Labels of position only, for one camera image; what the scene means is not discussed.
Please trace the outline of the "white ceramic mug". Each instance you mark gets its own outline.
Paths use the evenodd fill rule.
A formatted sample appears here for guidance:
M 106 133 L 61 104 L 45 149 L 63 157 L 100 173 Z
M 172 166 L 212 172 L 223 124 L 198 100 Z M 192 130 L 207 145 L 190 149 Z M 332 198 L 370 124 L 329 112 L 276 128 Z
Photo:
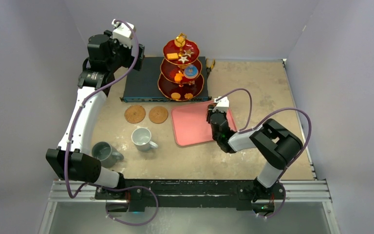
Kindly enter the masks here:
M 158 149 L 158 144 L 153 142 L 151 131 L 148 128 L 137 128 L 131 134 L 131 140 L 139 151 Z

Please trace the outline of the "red three-tier cake stand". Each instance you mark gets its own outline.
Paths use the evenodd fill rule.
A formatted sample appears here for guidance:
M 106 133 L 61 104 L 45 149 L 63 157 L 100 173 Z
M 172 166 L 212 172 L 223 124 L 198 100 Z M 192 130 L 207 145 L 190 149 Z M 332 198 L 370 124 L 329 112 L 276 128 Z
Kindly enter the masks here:
M 177 36 L 186 37 L 186 44 L 184 47 L 178 48 L 175 46 L 174 39 Z M 202 74 L 203 65 L 199 61 L 200 49 L 195 42 L 187 38 L 186 34 L 180 33 L 177 36 L 174 39 L 168 41 L 166 45 L 163 47 L 164 58 L 160 64 L 160 75 L 157 81 L 157 86 L 160 93 L 164 97 L 172 101 L 192 101 L 202 92 L 205 84 L 204 75 Z M 188 57 L 188 63 L 181 64 L 178 62 L 178 60 L 167 60 L 166 58 L 167 53 L 178 53 L 180 58 L 180 56 L 183 56 L 184 50 L 188 49 L 191 49 L 194 52 L 194 54 L 190 58 Z M 183 73 L 184 69 L 190 64 L 193 64 L 197 67 L 199 71 L 198 76 L 195 79 L 187 79 L 184 77 L 182 83 L 176 83 L 174 81 L 174 75 L 177 72 Z M 177 92 L 181 95 L 181 98 L 179 100 L 173 100 L 170 97 L 171 93 L 174 92 Z M 190 100 L 187 100 L 184 97 L 186 93 L 192 93 L 194 97 Z

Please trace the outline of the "square yellow biscuit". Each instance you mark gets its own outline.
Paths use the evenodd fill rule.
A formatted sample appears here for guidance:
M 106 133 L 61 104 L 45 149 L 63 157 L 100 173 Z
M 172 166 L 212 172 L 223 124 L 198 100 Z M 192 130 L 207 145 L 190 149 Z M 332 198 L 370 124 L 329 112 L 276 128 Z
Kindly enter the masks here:
M 178 53 L 167 53 L 166 58 L 167 60 L 178 60 L 179 54 Z

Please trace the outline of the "orange fish shaped cake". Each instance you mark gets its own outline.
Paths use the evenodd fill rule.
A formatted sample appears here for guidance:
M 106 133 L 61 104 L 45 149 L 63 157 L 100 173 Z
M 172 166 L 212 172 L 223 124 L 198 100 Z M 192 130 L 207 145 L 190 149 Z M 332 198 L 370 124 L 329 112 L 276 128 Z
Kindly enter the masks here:
M 182 83 L 183 78 L 184 78 L 184 73 L 177 72 L 177 73 L 174 75 L 174 81 L 175 81 L 176 83 Z

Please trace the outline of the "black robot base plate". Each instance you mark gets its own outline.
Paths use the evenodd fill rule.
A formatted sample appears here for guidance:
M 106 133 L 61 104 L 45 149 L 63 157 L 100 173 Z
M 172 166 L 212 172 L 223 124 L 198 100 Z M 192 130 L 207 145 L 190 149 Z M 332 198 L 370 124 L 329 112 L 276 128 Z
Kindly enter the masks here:
M 272 212 L 273 202 L 286 197 L 276 182 L 271 188 L 255 186 L 254 180 L 129 179 L 119 191 L 97 189 L 96 200 L 123 202 L 129 212 L 146 207 L 234 208 L 237 211 Z

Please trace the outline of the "swirl butter cookie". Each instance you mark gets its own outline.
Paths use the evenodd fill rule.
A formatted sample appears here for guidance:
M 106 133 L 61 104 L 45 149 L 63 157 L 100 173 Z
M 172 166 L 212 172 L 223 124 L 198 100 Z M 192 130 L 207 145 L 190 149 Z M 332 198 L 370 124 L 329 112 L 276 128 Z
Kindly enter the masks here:
M 185 97 L 185 99 L 190 100 L 190 99 L 192 99 L 194 97 L 194 95 L 192 93 L 186 93 L 184 95 L 184 97 Z

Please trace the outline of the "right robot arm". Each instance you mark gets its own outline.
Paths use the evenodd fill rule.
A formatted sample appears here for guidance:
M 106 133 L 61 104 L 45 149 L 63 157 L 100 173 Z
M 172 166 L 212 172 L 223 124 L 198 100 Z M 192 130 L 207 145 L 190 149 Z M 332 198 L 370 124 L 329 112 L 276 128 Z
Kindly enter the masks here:
M 285 168 L 304 150 L 302 141 L 271 116 L 285 110 L 281 108 L 270 113 L 252 129 L 233 131 L 227 120 L 227 109 L 213 103 L 207 106 L 206 121 L 211 127 L 212 139 L 228 154 L 256 148 L 266 163 L 255 179 L 254 192 L 259 198 L 266 198 L 273 192 L 273 185 L 279 180 Z

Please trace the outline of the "woven rattan coaster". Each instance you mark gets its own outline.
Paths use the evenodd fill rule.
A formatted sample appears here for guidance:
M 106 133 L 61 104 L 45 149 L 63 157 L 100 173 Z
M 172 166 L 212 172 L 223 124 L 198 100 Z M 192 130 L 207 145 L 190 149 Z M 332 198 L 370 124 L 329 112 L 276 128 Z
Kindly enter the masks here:
M 124 112 L 124 118 L 128 123 L 136 124 L 146 116 L 146 111 L 141 105 L 132 105 Z
M 164 123 L 168 118 L 168 110 L 162 106 L 155 106 L 149 112 L 149 120 L 155 124 Z

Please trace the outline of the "round biscuit tray corner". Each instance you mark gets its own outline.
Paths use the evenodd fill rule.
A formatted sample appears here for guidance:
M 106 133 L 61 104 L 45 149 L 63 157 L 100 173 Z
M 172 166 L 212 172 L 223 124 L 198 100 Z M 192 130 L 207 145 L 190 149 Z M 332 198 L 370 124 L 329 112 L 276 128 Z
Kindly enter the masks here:
M 174 44 L 176 47 L 178 48 L 182 48 L 185 46 L 186 44 L 186 37 L 185 36 L 177 36 L 175 39 L 174 39 Z

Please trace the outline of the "blue frosted donut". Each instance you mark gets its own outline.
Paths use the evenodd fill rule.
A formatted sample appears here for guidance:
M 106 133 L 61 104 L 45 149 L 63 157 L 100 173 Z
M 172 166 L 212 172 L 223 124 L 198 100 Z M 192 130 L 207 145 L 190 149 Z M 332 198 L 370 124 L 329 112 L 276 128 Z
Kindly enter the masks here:
M 199 71 L 195 65 L 190 64 L 184 69 L 183 74 L 187 79 L 195 79 L 198 76 Z

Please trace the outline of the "brown centred star cookie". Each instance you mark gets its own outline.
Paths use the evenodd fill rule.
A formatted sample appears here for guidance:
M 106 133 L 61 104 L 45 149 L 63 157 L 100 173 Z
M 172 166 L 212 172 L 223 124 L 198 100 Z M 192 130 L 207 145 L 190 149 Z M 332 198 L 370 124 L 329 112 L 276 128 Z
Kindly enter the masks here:
M 193 54 L 194 54 L 194 52 L 191 49 L 188 49 L 188 50 L 184 50 L 183 56 L 186 56 L 186 57 L 190 58 Z

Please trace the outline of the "white iced star cookie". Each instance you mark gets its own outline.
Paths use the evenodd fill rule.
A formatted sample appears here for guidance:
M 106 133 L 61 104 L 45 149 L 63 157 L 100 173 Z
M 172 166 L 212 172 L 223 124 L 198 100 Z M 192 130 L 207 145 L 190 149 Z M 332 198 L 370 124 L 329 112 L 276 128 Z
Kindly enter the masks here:
M 181 64 L 188 63 L 189 58 L 188 58 L 188 56 L 180 56 L 180 58 L 178 59 L 178 62 L 181 63 Z

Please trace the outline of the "round biscuit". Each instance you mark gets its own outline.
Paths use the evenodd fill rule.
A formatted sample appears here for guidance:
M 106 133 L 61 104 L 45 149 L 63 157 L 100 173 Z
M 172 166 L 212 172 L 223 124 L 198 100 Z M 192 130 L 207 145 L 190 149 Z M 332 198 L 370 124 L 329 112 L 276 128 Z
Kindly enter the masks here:
M 170 97 L 173 99 L 173 100 L 179 100 L 181 98 L 181 95 L 177 92 L 174 92 L 174 93 L 171 93 Z

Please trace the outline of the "grey ceramic mug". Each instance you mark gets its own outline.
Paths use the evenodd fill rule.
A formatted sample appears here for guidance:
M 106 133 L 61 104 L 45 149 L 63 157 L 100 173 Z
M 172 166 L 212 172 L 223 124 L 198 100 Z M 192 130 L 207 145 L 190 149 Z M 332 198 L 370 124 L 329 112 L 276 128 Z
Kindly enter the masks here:
M 98 142 L 92 148 L 92 156 L 101 162 L 105 168 L 111 168 L 117 162 L 123 161 L 124 156 L 107 142 Z

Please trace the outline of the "pink serving tray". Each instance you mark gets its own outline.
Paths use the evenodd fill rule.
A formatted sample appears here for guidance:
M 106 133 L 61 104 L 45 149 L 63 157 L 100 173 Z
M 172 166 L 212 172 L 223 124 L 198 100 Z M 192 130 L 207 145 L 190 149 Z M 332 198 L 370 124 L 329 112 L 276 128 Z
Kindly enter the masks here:
M 213 141 L 212 130 L 207 122 L 208 109 L 214 101 L 177 106 L 171 110 L 175 141 L 179 146 L 189 146 Z

